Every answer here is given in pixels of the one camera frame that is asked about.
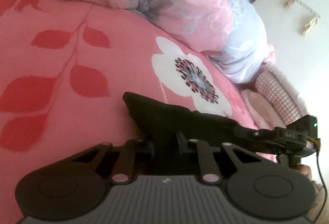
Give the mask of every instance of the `human hand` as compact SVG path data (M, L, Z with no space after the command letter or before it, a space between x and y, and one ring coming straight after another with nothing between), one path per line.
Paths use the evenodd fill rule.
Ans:
M304 176L306 176L309 180L312 180L312 171L310 169L310 167L308 165L297 165L294 168L295 171L303 174Z

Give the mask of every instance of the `white flower pattern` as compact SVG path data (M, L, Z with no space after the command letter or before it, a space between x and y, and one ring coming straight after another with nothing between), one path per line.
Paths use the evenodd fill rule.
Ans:
M191 96L199 112L232 115L230 103L213 84L211 74L198 57L184 54L166 38L157 37L156 42L163 54L152 56L152 66L160 83L177 95Z
M212 30L230 34L241 23L241 12L236 1L210 0L209 10L208 21Z

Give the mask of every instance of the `circular pad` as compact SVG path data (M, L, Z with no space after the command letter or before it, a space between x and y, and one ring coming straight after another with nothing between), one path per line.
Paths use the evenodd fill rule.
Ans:
M284 220L306 214L315 190L307 177L279 164L243 164L227 182L232 202L247 214Z
M269 198L281 198L292 192L292 183L280 176L263 176L255 181L256 191Z
M86 214L105 193L104 180L87 164L58 162L22 178L15 197L24 215L54 221Z

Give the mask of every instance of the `pink bedspread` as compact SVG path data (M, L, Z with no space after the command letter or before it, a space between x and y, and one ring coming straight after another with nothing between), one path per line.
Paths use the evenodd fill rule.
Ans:
M126 91L256 128L237 89L202 54L129 11L0 0L0 75L5 224L22 218L14 189L25 174L102 141L121 145L139 135L122 100Z

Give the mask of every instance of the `checkered fabric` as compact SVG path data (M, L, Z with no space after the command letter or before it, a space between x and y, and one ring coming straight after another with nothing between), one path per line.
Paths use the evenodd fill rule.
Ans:
M258 75L256 89L269 101L286 125L302 117L289 93L271 71L264 70Z

